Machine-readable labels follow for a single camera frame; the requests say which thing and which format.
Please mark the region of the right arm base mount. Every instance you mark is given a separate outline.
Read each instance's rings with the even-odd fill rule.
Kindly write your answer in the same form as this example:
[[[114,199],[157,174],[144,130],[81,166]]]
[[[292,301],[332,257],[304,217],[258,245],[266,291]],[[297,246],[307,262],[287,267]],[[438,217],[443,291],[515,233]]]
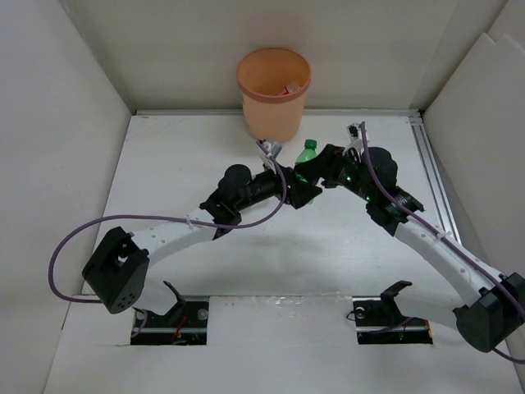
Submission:
[[[408,281],[398,281],[380,295],[360,295],[352,299],[345,318],[354,323],[359,345],[432,345],[429,322],[406,317],[399,311],[395,297]]]

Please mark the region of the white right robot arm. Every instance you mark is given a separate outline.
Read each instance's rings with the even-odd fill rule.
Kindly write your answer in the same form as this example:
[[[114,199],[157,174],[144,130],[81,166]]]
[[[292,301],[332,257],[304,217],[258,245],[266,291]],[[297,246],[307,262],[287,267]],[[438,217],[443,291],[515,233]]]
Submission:
[[[388,150],[344,150],[327,145],[315,158],[296,163],[302,181],[321,188],[344,187],[362,198],[369,217],[428,262],[457,292],[443,314],[463,339],[488,353],[524,324],[524,279],[483,263],[439,227],[420,217],[423,205],[397,185],[398,165]]]

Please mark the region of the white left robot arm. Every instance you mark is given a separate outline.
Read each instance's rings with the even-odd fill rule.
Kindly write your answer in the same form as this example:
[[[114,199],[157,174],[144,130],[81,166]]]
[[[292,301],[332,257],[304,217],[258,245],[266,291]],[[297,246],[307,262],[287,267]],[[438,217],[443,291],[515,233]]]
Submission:
[[[253,176],[245,165],[232,165],[217,189],[181,222],[164,222],[134,233],[122,227],[108,231],[82,276],[111,314],[136,308],[153,313],[165,325],[174,325],[183,314],[180,294],[169,282],[148,279],[154,264],[228,234],[240,225],[241,211],[266,199],[280,197],[286,204],[302,208],[321,192],[291,168],[284,169],[282,175],[267,169]]]

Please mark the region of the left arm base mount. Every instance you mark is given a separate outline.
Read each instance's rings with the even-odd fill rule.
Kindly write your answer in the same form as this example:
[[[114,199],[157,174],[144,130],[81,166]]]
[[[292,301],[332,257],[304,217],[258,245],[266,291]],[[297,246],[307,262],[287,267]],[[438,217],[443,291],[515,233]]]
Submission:
[[[137,309],[130,334],[132,346],[205,346],[208,339],[209,296],[184,297],[163,282],[174,305],[164,314]]]

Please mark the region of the aluminium frame rail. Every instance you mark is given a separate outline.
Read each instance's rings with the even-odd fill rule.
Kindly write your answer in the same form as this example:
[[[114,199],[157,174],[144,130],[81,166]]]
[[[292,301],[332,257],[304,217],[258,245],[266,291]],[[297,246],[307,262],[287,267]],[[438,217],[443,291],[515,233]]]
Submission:
[[[291,165],[308,138],[320,145],[347,144],[346,127],[356,121],[365,122],[372,145],[390,151],[399,185],[422,202],[424,218],[451,229],[436,162],[417,117],[308,114],[279,162]],[[238,114],[148,114],[130,122],[120,172],[139,178],[134,199],[139,211],[181,217],[210,195],[230,165],[258,171],[257,152]],[[453,287],[375,224],[364,202],[347,190],[326,190],[301,209],[279,208],[270,199],[250,208],[243,220],[254,228],[164,259],[152,278],[173,282],[188,294],[213,296],[371,296],[407,280],[409,286],[396,297],[402,312],[454,325],[459,297]]]

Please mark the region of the orange plastic bin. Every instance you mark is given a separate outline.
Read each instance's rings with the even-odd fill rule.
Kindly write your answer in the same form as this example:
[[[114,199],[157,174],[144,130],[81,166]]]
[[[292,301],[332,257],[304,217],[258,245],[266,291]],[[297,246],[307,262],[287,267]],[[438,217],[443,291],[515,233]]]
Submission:
[[[304,113],[312,71],[308,61],[286,48],[262,48],[247,54],[238,63],[236,80],[249,133],[259,140],[292,140]],[[301,88],[276,96],[290,84]]]

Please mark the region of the red label clear bottle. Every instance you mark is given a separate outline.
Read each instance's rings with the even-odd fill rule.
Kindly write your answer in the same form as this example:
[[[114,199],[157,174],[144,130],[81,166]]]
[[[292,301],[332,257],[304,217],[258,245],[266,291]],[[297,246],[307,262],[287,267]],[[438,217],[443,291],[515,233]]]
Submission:
[[[288,94],[292,94],[295,91],[299,90],[301,88],[298,84],[290,84],[279,90],[276,94],[276,96],[285,96]]]

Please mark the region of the green plastic bottle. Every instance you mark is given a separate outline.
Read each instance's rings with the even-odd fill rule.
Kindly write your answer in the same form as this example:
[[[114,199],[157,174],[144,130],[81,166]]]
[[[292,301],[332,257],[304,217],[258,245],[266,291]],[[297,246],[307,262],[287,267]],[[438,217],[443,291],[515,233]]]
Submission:
[[[295,165],[298,165],[300,163],[306,163],[313,158],[317,156],[317,141],[312,139],[306,139],[304,141],[304,150],[301,152],[301,154],[296,158]],[[295,189],[296,194],[299,197],[300,202],[300,208],[305,206],[306,204],[311,204],[315,198],[315,194],[313,193],[314,189],[312,185],[308,185],[306,187],[303,187],[303,184],[307,184],[307,181],[305,178],[300,175],[299,173],[294,174],[294,181],[295,181]]]

